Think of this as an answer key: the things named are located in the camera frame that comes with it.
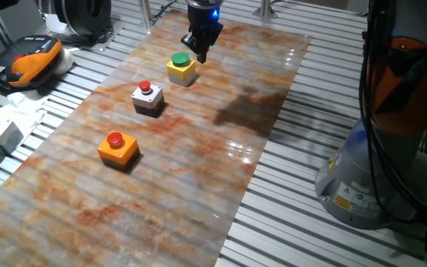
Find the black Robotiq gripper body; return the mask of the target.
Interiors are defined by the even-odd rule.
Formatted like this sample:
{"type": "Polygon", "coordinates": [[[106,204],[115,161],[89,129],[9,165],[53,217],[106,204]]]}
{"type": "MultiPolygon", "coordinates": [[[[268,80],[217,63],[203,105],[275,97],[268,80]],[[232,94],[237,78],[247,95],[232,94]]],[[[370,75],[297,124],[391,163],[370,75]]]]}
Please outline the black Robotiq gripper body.
{"type": "Polygon", "coordinates": [[[188,30],[202,30],[202,29],[214,29],[217,31],[222,30],[222,24],[219,23],[220,7],[209,7],[202,9],[198,7],[188,7],[188,30]]]}

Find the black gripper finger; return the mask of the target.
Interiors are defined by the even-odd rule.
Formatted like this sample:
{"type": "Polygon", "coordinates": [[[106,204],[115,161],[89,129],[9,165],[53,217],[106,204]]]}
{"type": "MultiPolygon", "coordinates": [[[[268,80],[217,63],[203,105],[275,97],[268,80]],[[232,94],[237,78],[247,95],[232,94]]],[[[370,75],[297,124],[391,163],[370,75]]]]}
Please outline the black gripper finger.
{"type": "Polygon", "coordinates": [[[208,28],[208,32],[206,33],[206,40],[205,40],[205,52],[203,53],[203,58],[202,58],[203,62],[206,62],[209,48],[210,46],[213,46],[215,44],[220,33],[222,32],[222,29],[223,29],[222,24],[215,24],[214,26],[208,28]]]}
{"type": "Polygon", "coordinates": [[[197,61],[203,62],[202,40],[199,38],[199,33],[197,31],[193,32],[193,44],[197,61]]]}

